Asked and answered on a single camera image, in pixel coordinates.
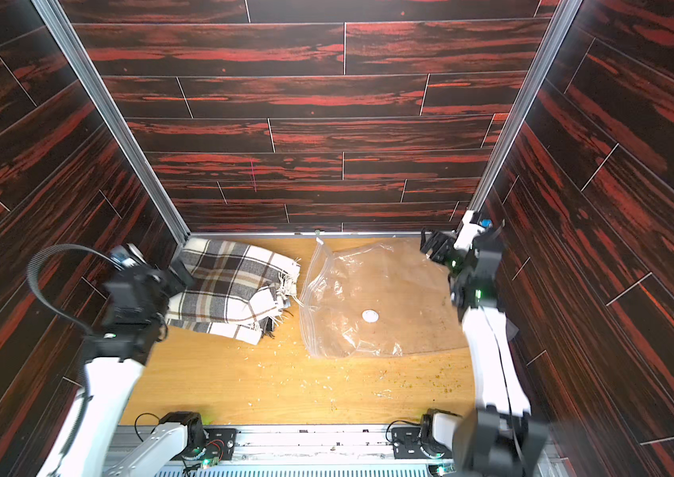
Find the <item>clear plastic vacuum bag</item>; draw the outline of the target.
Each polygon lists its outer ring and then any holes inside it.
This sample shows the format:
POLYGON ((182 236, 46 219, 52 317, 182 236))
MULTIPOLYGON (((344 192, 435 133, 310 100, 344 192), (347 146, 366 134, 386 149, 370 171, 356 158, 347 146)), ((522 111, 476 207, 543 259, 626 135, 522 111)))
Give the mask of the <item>clear plastic vacuum bag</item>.
POLYGON ((298 299, 302 341, 317 359, 398 358, 464 349, 448 271, 413 238, 333 250, 316 241, 298 299), (361 313, 376 310, 367 323, 361 313))

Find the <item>brown cream checked scarf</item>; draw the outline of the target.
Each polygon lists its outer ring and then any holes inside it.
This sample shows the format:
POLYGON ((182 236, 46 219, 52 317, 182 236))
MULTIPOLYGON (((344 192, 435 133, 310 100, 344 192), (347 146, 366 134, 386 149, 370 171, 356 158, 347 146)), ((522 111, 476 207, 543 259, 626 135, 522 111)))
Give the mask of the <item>brown cream checked scarf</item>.
POLYGON ((296 300, 300 264, 271 250, 193 238, 177 257, 193 283, 170 299, 169 326, 257 345, 296 300))

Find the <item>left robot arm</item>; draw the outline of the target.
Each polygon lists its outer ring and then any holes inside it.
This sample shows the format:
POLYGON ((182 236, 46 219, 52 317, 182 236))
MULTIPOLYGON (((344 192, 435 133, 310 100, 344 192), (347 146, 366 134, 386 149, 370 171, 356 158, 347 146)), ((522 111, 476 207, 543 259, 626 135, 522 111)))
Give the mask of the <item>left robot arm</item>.
POLYGON ((118 246, 105 257, 114 274, 105 286, 110 304, 102 327, 94 329, 58 309, 42 293, 46 262, 61 252, 88 252, 80 244, 57 244, 31 258, 26 281, 36 299, 84 332, 81 389, 39 470, 41 476, 153 476, 174 458, 202 460, 207 435, 199 413, 178 411, 160 419, 153 433, 119 463, 106 468, 118 423, 141 378, 153 346, 167 338, 171 298, 193 278, 181 260, 165 270, 150 266, 136 246, 118 246))

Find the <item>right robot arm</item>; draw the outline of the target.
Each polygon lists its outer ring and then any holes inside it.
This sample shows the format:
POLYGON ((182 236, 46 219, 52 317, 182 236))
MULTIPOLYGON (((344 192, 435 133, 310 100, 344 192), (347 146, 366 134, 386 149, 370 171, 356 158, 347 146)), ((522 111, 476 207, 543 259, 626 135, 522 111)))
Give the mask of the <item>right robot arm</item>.
POLYGON ((506 306, 497 272, 503 229, 468 211, 454 234, 422 231, 420 250, 448 270, 452 305, 470 349, 475 407, 465 417, 431 409, 420 423, 420 448, 450 455, 458 476, 532 476, 549 437, 533 417, 509 349, 506 306))

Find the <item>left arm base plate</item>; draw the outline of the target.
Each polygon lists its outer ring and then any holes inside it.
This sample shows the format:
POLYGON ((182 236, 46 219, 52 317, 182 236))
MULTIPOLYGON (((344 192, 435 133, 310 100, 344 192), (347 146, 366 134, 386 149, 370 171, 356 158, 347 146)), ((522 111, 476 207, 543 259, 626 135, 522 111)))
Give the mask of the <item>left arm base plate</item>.
POLYGON ((236 447, 238 430, 235 427, 204 427, 204 436, 189 435, 187 447, 170 461, 198 463, 230 461, 236 447))

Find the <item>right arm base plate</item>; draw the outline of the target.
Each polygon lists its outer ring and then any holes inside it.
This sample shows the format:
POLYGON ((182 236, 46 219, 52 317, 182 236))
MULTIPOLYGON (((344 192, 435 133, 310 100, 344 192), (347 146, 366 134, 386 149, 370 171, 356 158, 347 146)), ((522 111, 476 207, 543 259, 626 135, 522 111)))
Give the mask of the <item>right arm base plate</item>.
POLYGON ((418 425, 393 423, 386 429, 396 460, 440 460, 452 458, 451 451, 442 444, 422 436, 418 425))

